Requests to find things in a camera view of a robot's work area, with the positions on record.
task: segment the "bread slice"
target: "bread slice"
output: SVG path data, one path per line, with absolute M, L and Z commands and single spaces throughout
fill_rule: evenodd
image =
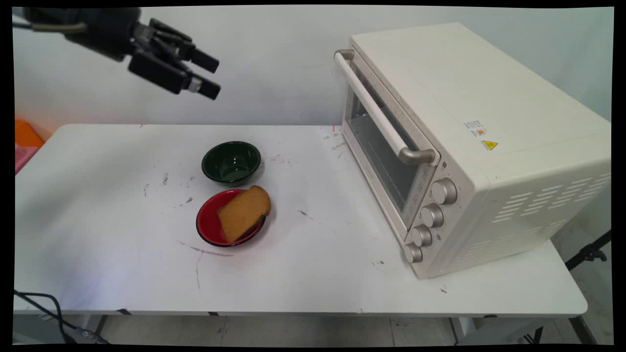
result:
M 239 193 L 217 211 L 226 241 L 231 243 L 239 240 L 264 216 L 268 216 L 271 208 L 270 196 L 259 186 L 252 186 Z

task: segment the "green bowl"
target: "green bowl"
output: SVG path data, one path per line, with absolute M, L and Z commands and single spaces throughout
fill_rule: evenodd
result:
M 202 172 L 221 184 L 240 185 L 261 164 L 261 153 L 250 143 L 226 142 L 216 145 L 202 158 Z

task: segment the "oven window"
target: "oven window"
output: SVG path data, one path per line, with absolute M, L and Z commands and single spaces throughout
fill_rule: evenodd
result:
M 411 150 L 418 150 L 415 143 L 409 138 L 396 117 L 376 94 L 374 88 L 363 77 L 359 69 L 354 65 L 352 69 L 406 145 Z M 402 214 L 411 192 L 411 187 L 418 176 L 419 165 L 406 165 L 398 159 L 398 156 L 393 152 L 393 149 L 391 149 L 367 110 L 361 104 L 361 101 L 354 93 L 352 95 L 352 109 L 347 116 L 348 125 L 350 125 L 354 136 L 361 145 L 382 186 L 389 194 L 391 201 L 396 206 L 398 212 Z

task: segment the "oven handle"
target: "oven handle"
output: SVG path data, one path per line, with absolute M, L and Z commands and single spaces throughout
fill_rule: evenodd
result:
M 348 60 L 354 58 L 354 50 L 343 49 L 335 51 L 335 63 L 344 72 L 348 84 L 354 90 L 354 93 L 359 97 L 365 110 L 370 114 L 372 120 L 381 131 L 385 140 L 393 149 L 393 152 L 398 156 L 400 161 L 408 165 L 417 165 L 421 163 L 432 163 L 436 159 L 436 152 L 432 149 L 427 150 L 411 150 L 407 147 L 402 137 L 398 134 L 395 128 L 391 125 L 391 122 L 387 119 L 382 110 L 378 107 L 372 96 L 367 92 L 365 86 L 361 83 L 359 78 L 354 74 Z

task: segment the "toaster oven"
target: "toaster oven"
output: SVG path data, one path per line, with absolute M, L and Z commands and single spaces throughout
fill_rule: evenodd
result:
M 418 277 L 536 248 L 610 183 L 611 124 L 461 24 L 334 60 L 344 138 Z

